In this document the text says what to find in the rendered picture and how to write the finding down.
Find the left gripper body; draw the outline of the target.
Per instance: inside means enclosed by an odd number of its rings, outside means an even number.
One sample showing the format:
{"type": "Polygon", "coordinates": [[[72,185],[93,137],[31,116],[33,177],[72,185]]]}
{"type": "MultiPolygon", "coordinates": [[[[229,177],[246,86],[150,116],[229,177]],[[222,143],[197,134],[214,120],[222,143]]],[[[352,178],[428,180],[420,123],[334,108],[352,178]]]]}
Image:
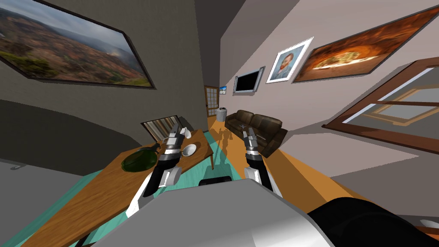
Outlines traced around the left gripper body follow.
{"type": "Polygon", "coordinates": [[[177,154],[181,152],[181,146],[185,139],[184,133],[171,132],[166,142],[166,149],[164,154],[177,154]]]}

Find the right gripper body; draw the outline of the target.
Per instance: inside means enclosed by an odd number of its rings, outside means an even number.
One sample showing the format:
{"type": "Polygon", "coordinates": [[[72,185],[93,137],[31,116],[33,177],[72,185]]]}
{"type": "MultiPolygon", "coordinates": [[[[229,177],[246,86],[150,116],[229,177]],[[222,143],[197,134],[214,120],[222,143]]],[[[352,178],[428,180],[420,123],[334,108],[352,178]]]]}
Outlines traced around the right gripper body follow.
{"type": "Polygon", "coordinates": [[[259,155],[256,136],[244,137],[244,144],[248,155],[259,155]]]}

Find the brown leather sofa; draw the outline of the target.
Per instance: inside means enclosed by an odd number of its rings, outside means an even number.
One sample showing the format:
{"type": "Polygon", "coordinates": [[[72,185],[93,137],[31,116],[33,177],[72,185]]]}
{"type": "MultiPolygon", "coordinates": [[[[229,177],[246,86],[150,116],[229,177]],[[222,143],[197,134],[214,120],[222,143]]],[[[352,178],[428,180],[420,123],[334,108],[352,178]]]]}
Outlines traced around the brown leather sofa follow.
{"type": "Polygon", "coordinates": [[[242,140],[243,131],[252,128],[257,136],[258,152],[266,158],[279,148],[288,132],[282,128],[282,121],[244,110],[228,115],[225,127],[242,140]]]}

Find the teal rug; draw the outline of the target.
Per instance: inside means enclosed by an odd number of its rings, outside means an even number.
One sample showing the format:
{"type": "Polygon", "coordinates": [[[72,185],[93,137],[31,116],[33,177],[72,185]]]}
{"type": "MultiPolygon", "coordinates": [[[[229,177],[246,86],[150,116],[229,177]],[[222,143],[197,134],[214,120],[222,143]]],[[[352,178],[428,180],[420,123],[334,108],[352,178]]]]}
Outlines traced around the teal rug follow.
{"type": "MultiPolygon", "coordinates": [[[[212,135],[205,132],[204,136],[213,150],[213,159],[211,160],[210,158],[207,158],[196,164],[194,167],[180,176],[180,179],[176,185],[160,188],[154,194],[154,196],[158,196],[159,194],[169,190],[198,186],[200,180],[205,178],[222,176],[230,176],[233,180],[239,180],[241,178],[236,169],[227,159],[226,155],[222,152],[220,146],[214,141],[212,135]]],[[[81,189],[84,189],[86,185],[88,185],[98,174],[99,171],[82,177],[76,184],[74,184],[73,187],[68,190],[68,192],[66,192],[59,200],[50,206],[48,210],[38,216],[32,223],[26,226],[18,234],[11,237],[11,239],[2,244],[0,247],[21,247],[30,236],[32,236],[44,223],[46,223],[55,213],[57,213],[61,207],[65,206],[67,202],[71,200],[81,189]]],[[[86,247],[86,245],[100,240],[122,222],[126,221],[126,219],[127,216],[125,211],[111,218],[106,223],[99,226],[99,228],[93,230],[83,242],[81,247],[86,247]]],[[[80,247],[78,244],[79,242],[76,241],[69,247],[80,247]]]]}

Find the dark green round dish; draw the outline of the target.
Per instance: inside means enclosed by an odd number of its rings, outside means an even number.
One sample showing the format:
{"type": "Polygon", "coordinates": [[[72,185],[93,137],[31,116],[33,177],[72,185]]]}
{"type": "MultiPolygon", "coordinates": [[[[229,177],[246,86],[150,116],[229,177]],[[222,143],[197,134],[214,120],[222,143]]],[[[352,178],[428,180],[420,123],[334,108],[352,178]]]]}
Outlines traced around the dark green round dish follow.
{"type": "Polygon", "coordinates": [[[127,156],[121,163],[125,172],[143,172],[151,169],[157,162],[157,152],[153,150],[140,150],[127,156]]]}

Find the wooden door with panes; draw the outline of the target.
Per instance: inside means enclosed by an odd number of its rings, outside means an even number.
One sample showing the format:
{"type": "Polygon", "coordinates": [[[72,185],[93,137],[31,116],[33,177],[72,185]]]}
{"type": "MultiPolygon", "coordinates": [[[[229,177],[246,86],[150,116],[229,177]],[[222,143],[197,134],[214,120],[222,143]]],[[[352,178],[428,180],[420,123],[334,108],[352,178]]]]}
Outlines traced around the wooden door with panes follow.
{"type": "Polygon", "coordinates": [[[204,87],[205,105],[207,109],[207,117],[216,116],[219,107],[219,88],[218,87],[204,87]]]}

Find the white framed portrait picture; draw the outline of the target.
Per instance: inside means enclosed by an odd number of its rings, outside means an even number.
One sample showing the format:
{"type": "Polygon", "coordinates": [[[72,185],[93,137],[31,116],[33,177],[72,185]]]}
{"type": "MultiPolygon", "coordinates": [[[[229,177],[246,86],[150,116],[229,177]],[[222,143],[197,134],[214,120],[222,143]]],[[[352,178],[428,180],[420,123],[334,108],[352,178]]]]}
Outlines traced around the white framed portrait picture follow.
{"type": "Polygon", "coordinates": [[[295,68],[314,37],[304,40],[277,54],[266,84],[290,80],[295,68]]]}

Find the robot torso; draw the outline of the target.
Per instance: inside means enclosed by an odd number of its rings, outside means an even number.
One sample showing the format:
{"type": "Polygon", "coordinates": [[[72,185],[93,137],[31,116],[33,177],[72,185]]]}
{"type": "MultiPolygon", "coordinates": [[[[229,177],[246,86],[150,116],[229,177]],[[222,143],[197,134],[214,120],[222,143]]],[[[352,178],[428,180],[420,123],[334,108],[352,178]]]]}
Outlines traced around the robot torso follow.
{"type": "Polygon", "coordinates": [[[92,247],[335,247],[296,206],[251,179],[166,191],[92,247]]]}

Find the brown wooden table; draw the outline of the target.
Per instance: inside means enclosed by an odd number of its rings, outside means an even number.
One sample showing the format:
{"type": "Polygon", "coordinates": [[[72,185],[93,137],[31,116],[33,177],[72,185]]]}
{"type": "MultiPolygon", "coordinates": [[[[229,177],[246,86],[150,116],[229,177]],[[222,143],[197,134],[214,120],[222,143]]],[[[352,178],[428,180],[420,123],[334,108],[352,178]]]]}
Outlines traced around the brown wooden table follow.
{"type": "Polygon", "coordinates": [[[70,247],[125,211],[151,173],[121,168],[122,161],[137,150],[117,156],[21,247],[70,247]]]}

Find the large landscape painting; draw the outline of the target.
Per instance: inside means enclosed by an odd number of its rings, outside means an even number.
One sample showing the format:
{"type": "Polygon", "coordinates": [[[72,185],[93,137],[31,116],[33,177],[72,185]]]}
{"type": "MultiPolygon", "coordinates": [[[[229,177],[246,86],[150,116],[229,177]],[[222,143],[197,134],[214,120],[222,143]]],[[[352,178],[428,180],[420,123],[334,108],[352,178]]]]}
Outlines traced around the large landscape painting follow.
{"type": "Polygon", "coordinates": [[[123,31],[43,0],[0,0],[0,62],[31,80],[154,89],[123,31]]]}

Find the orange framed picture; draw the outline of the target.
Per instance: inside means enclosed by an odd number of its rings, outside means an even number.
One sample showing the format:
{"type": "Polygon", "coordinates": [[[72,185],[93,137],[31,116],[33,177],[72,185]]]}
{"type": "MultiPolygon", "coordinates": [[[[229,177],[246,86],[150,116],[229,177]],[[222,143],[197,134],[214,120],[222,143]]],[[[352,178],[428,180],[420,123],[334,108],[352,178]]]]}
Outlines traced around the orange framed picture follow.
{"type": "Polygon", "coordinates": [[[439,15],[439,5],[313,49],[294,83],[367,75],[439,15]]]}

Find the brown framed window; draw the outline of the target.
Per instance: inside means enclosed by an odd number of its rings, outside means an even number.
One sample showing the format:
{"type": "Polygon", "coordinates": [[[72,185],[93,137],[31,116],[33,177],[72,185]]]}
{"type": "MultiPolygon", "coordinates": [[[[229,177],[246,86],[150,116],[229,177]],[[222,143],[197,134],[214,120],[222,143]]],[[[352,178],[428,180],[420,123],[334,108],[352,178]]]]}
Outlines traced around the brown framed window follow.
{"type": "Polygon", "coordinates": [[[324,128],[439,154],[439,57],[409,64],[324,128]]]}

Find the wall television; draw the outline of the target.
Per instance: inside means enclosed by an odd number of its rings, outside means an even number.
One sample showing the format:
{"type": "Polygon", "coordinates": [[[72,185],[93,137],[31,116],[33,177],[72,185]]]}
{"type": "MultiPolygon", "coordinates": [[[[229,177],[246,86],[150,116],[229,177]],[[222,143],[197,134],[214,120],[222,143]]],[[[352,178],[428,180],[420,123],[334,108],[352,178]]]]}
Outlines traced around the wall television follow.
{"type": "Polygon", "coordinates": [[[265,66],[257,70],[235,76],[233,93],[254,93],[257,91],[265,66]]]}

